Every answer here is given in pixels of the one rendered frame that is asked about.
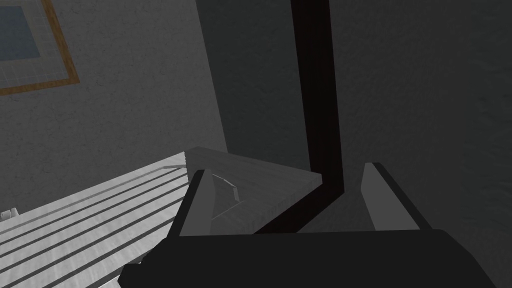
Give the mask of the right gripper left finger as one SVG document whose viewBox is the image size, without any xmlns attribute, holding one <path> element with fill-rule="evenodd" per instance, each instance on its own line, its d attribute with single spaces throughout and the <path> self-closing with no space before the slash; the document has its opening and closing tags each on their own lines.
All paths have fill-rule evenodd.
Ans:
<svg viewBox="0 0 512 288">
<path fill-rule="evenodd" d="M 207 236 L 211 231 L 212 215 L 212 172 L 199 169 L 189 183 L 167 237 Z"/>
</svg>

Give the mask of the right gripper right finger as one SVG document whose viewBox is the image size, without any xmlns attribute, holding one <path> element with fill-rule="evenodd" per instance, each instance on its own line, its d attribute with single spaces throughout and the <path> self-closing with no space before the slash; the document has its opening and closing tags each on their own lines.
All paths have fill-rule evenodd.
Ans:
<svg viewBox="0 0 512 288">
<path fill-rule="evenodd" d="M 377 231 L 432 229 L 381 163 L 364 164 L 360 191 Z"/>
</svg>

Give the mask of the wood-framed wall picture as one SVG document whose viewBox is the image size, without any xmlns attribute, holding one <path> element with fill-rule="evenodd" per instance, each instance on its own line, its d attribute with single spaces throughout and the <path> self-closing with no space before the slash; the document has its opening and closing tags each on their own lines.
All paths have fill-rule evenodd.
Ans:
<svg viewBox="0 0 512 288">
<path fill-rule="evenodd" d="M 0 96 L 79 82 L 52 0 L 0 0 Z"/>
</svg>

